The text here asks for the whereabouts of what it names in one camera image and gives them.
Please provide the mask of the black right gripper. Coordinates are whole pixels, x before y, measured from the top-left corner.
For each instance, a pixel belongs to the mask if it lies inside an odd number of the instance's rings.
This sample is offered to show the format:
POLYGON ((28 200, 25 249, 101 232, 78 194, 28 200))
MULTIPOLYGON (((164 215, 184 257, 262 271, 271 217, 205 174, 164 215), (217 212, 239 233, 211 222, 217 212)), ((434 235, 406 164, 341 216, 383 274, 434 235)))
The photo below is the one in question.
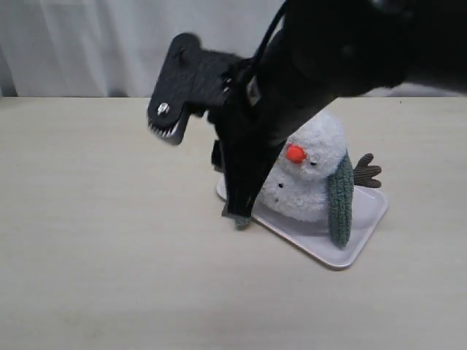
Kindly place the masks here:
POLYGON ((217 134, 211 164, 224 180, 222 216, 250 218, 272 164, 292 134, 292 89, 284 83, 260 83, 253 102, 245 86, 212 88, 208 121, 217 134))

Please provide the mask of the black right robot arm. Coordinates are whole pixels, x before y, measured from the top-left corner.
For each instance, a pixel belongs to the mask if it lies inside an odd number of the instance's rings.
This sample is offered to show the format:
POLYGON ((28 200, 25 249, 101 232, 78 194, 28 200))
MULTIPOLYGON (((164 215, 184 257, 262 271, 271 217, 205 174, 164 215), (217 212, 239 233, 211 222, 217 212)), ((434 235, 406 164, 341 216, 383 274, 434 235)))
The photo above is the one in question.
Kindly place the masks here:
POLYGON ((464 1, 286 1, 284 22, 210 114, 223 216, 246 219, 286 138, 338 98, 404 83, 466 92, 464 1))

